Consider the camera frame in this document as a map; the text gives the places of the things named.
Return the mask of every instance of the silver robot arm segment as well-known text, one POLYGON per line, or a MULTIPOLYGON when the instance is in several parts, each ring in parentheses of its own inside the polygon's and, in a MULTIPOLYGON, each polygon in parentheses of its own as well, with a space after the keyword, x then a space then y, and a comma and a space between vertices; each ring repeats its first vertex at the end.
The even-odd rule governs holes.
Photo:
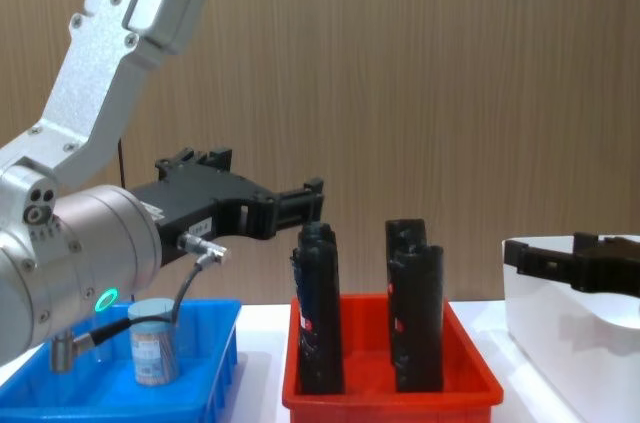
POLYGON ((147 73, 181 52, 205 0, 85 0, 41 119, 0 149, 0 364, 132 294, 161 261, 151 217, 110 186, 57 199, 112 158, 147 73))

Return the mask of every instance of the red plastic tray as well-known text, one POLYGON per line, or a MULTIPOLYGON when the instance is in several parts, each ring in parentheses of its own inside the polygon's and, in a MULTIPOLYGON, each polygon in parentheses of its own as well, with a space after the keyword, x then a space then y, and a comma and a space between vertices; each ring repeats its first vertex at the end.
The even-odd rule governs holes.
POLYGON ((491 373, 448 302, 444 307, 444 391, 396 393, 389 360, 387 296, 342 296, 346 393, 303 395, 298 379, 298 301, 291 303, 282 402, 291 423, 486 423, 502 403, 491 373))

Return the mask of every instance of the white label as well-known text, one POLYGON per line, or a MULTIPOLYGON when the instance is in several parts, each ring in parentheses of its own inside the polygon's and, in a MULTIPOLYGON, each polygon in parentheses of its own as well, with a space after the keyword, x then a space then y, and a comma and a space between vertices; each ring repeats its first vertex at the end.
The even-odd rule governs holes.
POLYGON ((211 231, 213 227, 213 218, 207 218, 206 220, 202 220, 200 223, 196 223, 193 226, 189 227, 189 233, 195 236, 206 235, 211 231))
POLYGON ((157 360, 160 358, 160 342, 158 340, 134 340, 131 352, 136 360, 157 360))
POLYGON ((145 203, 144 201, 141 201, 140 203, 142 203, 142 206, 144 206, 145 210, 147 210, 147 212, 151 215, 151 219, 153 221, 159 221, 164 218, 164 212, 162 211, 162 208, 150 205, 149 203, 145 203))

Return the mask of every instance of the robotic arm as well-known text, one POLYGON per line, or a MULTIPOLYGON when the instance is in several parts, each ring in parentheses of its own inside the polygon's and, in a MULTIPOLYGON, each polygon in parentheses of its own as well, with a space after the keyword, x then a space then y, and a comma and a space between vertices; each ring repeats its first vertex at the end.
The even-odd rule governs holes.
POLYGON ((229 172, 230 150, 187 149, 127 192, 77 188, 111 159, 147 73, 181 52, 205 0, 85 0, 41 119, 0 149, 0 364, 134 294, 210 240, 268 239, 320 218, 322 181, 275 194, 229 172))

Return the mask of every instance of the white container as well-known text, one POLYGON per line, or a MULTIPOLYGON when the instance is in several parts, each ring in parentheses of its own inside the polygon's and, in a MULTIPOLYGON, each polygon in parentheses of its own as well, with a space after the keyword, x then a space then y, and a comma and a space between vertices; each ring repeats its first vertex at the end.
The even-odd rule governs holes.
MULTIPOLYGON (((573 245, 572 236, 513 240, 568 253, 573 245)), ((509 332, 586 421, 640 422, 640 299, 580 293, 508 265, 504 289, 509 332)))

